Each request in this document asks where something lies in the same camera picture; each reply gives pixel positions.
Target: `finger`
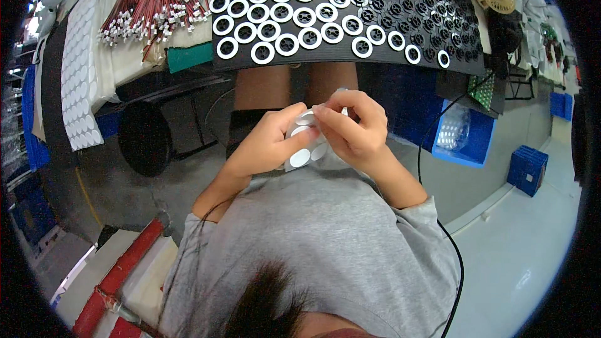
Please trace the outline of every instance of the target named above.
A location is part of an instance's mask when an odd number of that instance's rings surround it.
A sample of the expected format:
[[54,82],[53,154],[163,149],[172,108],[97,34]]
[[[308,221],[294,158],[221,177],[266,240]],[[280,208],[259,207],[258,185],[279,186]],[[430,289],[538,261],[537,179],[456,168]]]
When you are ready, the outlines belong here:
[[311,127],[308,130],[298,132],[294,136],[284,141],[278,142],[276,146],[280,148],[280,152],[283,155],[283,158],[287,160],[297,151],[309,146],[309,144],[318,137],[319,130],[317,128]]
[[324,122],[320,122],[319,119],[317,122],[319,123],[321,133],[323,133],[323,136],[327,139],[327,142],[338,154],[338,156],[341,155],[340,153],[342,153],[342,155],[348,154],[349,144],[346,142],[346,140],[343,139],[340,134],[330,128],[329,125],[325,124]]
[[296,104],[286,107],[285,109],[277,111],[275,113],[275,116],[277,117],[278,126],[282,130],[282,133],[286,133],[290,122],[306,110],[306,105],[303,102],[298,102]]
[[326,124],[347,142],[358,145],[364,141],[365,129],[348,116],[323,106],[313,106],[313,114],[320,124]]
[[377,118],[379,112],[374,103],[375,101],[364,92],[358,90],[341,90],[332,94],[326,102],[325,107],[336,112],[341,112],[343,107],[352,108],[361,120],[369,125],[379,120]]

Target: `black cable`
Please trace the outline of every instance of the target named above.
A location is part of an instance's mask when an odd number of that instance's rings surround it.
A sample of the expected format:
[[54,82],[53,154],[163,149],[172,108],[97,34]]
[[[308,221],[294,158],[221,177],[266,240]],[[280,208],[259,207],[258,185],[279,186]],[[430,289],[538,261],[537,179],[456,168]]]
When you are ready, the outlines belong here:
[[[482,81],[480,81],[479,83],[474,85],[474,87],[472,88],[472,91],[474,91],[477,87],[480,87],[482,84],[484,84],[486,81],[488,81],[493,75],[494,75],[494,72],[489,73]],[[464,94],[461,94],[453,102],[451,102],[447,106],[446,109],[442,110],[442,112],[436,118],[434,118],[434,120],[432,120],[432,123],[428,127],[427,131],[424,133],[424,137],[421,139],[421,144],[419,144],[419,148],[417,150],[417,177],[418,177],[420,184],[423,185],[423,183],[421,182],[421,148],[424,146],[424,142],[425,142],[426,137],[428,137],[428,133],[430,133],[430,131],[432,131],[432,127],[434,126],[434,124],[437,123],[439,121],[439,119],[443,115],[445,115],[445,113],[455,103],[457,103],[463,97],[467,96],[469,93],[470,93],[469,91],[466,91]],[[453,317],[455,317],[455,311],[457,311],[457,306],[459,305],[459,298],[461,297],[461,292],[463,290],[463,259],[461,258],[461,253],[459,253],[459,248],[457,248],[457,244],[455,244],[455,241],[451,237],[451,234],[448,233],[447,229],[444,228],[444,226],[442,225],[442,223],[440,223],[440,221],[438,219],[436,220],[436,222],[438,222],[438,225],[440,226],[442,231],[445,233],[447,238],[449,238],[449,240],[451,241],[451,244],[453,244],[453,247],[455,248],[455,252],[457,252],[457,259],[459,259],[459,270],[460,270],[459,287],[457,288],[457,296],[455,297],[455,302],[453,303],[453,308],[451,309],[451,313],[449,314],[449,319],[447,321],[447,325],[445,326],[445,330],[442,332],[442,335],[440,336],[441,338],[445,338],[447,336],[449,328],[451,327],[451,322],[453,321]]]

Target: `woman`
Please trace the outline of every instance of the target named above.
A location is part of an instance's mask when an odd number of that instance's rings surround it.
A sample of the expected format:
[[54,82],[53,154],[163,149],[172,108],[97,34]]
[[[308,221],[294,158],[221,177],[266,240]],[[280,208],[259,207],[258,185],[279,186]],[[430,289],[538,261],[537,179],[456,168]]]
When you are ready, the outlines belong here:
[[458,275],[433,198],[386,146],[384,109],[357,90],[354,64],[313,64],[310,78],[335,154],[267,175],[319,131],[284,139],[304,103],[263,115],[287,106],[287,66],[238,73],[231,155],[165,282],[167,336],[440,336]]

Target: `concrete floor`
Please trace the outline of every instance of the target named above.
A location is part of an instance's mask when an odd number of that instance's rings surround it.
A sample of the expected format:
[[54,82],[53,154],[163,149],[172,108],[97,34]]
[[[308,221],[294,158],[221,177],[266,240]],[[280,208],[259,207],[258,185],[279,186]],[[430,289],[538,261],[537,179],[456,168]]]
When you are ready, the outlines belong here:
[[[302,84],[306,74],[296,71]],[[198,94],[201,122],[212,102],[232,88],[233,82],[214,86]],[[537,98],[530,101],[507,101],[493,134],[491,150],[485,167],[473,169],[422,154],[422,178],[426,190],[436,197],[439,218],[450,222],[476,206],[506,182],[511,153],[520,145],[539,148],[551,133],[548,97],[552,87],[542,81],[534,82]],[[302,89],[295,89],[293,101],[302,99]],[[227,141],[229,112],[233,93],[218,102],[209,116],[209,124],[221,143]],[[178,151],[199,145],[188,98],[163,106]],[[204,128],[205,139],[214,137]],[[417,148],[389,141],[397,158],[417,176]],[[102,224],[124,229],[141,230],[165,207],[172,219],[174,240],[179,243],[185,216],[198,194],[210,183],[225,161],[222,145],[211,147],[184,161],[172,162],[158,177],[136,174],[124,161],[116,136],[103,146],[79,154],[80,173],[91,204]],[[74,170],[49,169],[44,172],[53,206],[62,226],[93,243],[100,234],[91,207],[79,187]]]

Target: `dark hair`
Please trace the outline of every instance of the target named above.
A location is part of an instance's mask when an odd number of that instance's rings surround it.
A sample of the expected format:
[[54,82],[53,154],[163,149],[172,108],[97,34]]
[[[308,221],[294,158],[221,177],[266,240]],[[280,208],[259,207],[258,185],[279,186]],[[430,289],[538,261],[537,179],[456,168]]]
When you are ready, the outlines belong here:
[[283,313],[278,305],[292,274],[283,262],[267,262],[248,283],[225,325],[224,337],[293,337],[299,330],[306,292],[292,294]]
[[[201,224],[190,235],[201,235],[206,218],[220,205],[221,203],[205,214],[201,219]],[[169,288],[165,290],[157,327],[161,326],[161,318],[171,293],[171,287],[176,282],[181,260],[180,258],[176,265],[175,274]],[[196,275],[197,273],[192,271],[184,276],[195,277]],[[249,279],[244,293],[234,306],[229,319],[221,321],[220,324],[215,324],[218,327],[217,331],[209,331],[208,336],[224,338],[294,337],[300,328],[302,311],[308,304],[308,292],[306,290],[291,292],[289,304],[280,312],[282,296],[292,281],[293,273],[286,268],[284,261],[273,260],[262,263],[259,265],[256,275]],[[199,316],[197,316],[197,308],[195,307],[192,310],[182,312],[187,313],[187,317],[184,319],[182,326],[178,327],[176,336],[188,337],[194,334],[191,324],[192,319]]]

